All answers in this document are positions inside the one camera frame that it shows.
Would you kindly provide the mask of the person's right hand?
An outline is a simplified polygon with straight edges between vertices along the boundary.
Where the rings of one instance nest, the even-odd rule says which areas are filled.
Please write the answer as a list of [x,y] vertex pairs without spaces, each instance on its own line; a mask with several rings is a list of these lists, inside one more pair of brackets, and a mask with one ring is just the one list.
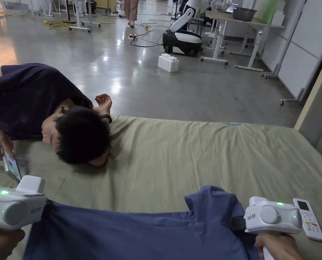
[[255,246],[259,250],[261,260],[265,260],[263,248],[266,248],[275,260],[303,259],[294,237],[290,235],[260,234],[256,236]]

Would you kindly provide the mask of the person's left hand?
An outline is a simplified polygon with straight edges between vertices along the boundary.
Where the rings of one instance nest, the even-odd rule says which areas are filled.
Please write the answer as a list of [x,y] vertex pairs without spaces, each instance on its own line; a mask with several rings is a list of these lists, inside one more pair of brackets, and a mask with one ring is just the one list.
[[6,260],[24,237],[23,230],[5,231],[0,229],[0,260]]

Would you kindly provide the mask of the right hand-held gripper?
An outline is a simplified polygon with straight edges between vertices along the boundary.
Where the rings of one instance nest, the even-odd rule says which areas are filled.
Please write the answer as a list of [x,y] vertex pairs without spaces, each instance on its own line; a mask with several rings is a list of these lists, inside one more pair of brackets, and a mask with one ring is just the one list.
[[302,231],[300,209],[292,204],[251,197],[244,216],[233,217],[232,230],[250,234],[298,234]]

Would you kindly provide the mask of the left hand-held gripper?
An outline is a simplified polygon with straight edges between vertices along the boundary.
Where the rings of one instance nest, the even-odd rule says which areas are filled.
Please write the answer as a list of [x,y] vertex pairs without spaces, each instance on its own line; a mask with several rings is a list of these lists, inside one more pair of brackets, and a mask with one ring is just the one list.
[[0,187],[0,229],[19,230],[39,222],[47,197],[45,179],[25,175],[16,188]]

